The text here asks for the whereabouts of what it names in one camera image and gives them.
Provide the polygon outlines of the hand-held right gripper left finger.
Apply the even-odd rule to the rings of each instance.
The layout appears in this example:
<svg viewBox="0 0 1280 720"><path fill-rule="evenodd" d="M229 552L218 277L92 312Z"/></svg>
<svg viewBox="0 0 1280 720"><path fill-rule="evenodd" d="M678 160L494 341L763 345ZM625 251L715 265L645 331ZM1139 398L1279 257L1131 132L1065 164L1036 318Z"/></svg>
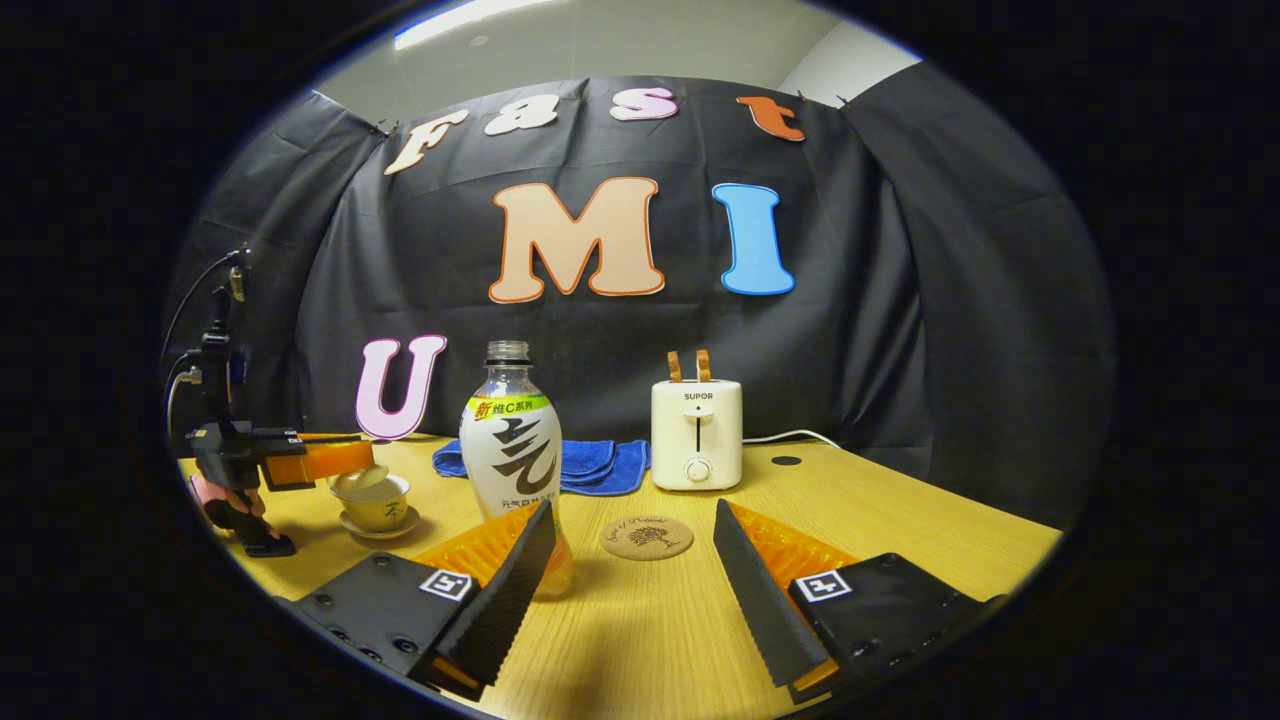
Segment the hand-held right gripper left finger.
<svg viewBox="0 0 1280 720"><path fill-rule="evenodd" d="M556 547L550 502L503 518L515 529L489 578L378 552L285 609L393 673L477 701L495 684Z"/></svg>

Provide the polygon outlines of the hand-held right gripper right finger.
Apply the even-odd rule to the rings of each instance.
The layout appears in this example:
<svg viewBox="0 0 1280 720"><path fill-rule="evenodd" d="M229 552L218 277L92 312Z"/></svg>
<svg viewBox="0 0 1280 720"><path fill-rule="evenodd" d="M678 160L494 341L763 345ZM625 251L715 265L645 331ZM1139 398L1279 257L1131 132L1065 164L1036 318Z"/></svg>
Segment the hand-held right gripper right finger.
<svg viewBox="0 0 1280 720"><path fill-rule="evenodd" d="M796 703L884 685L1005 601L974 600L899 553L856 559L727 500L713 541L772 682Z"/></svg>

